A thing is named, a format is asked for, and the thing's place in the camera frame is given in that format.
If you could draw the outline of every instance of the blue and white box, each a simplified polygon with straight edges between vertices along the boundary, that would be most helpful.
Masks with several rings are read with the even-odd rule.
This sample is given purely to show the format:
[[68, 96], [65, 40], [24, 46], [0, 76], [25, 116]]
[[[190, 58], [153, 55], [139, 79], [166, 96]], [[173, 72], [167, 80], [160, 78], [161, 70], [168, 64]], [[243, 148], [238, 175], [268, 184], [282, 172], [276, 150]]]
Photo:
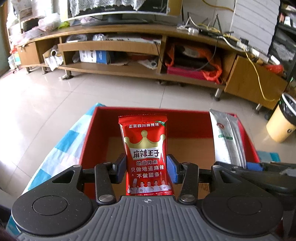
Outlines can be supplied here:
[[86, 63], [109, 64], [109, 52], [105, 50], [80, 50], [80, 61]]

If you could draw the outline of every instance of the wooden drawer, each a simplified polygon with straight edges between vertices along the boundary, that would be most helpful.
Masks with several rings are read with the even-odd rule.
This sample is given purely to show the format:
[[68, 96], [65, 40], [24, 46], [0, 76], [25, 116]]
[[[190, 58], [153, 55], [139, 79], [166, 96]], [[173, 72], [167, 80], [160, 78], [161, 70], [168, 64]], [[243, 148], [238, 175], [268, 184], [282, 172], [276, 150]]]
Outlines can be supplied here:
[[25, 47], [18, 47], [17, 52], [20, 55], [22, 66], [41, 63], [35, 42]]
[[255, 64], [260, 77], [264, 96], [274, 101], [264, 100], [253, 65], [244, 57], [237, 56], [226, 83], [225, 92], [273, 109], [287, 86], [278, 75]]
[[59, 51], [109, 50], [158, 55], [155, 44], [130, 41], [84, 41], [59, 44]]

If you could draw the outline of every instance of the metal screw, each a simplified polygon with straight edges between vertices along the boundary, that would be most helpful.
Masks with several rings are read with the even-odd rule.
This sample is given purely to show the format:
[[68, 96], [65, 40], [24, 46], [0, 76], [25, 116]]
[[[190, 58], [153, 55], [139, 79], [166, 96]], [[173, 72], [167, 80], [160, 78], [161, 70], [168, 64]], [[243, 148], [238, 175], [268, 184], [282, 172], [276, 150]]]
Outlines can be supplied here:
[[104, 195], [101, 195], [99, 197], [99, 200], [101, 202], [110, 202], [114, 199], [114, 197], [111, 195], [111, 194], [104, 194]]
[[192, 202], [195, 200], [195, 197], [191, 194], [184, 194], [180, 197], [183, 202]]

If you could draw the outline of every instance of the spicy strip package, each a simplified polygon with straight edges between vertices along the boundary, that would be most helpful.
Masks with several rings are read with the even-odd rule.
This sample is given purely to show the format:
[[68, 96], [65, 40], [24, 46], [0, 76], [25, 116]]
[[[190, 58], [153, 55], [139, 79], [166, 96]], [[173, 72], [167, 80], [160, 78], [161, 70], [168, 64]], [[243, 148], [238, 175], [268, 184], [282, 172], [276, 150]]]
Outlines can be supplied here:
[[173, 195], [166, 169], [166, 115], [120, 116], [127, 155], [126, 195]]

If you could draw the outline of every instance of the silver snack package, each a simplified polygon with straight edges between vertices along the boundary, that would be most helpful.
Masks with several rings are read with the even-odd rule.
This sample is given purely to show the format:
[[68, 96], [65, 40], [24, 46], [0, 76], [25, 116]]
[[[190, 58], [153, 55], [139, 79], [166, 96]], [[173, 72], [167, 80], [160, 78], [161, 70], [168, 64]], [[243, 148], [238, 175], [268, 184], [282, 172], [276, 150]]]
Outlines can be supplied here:
[[237, 117], [210, 109], [215, 160], [247, 168]]

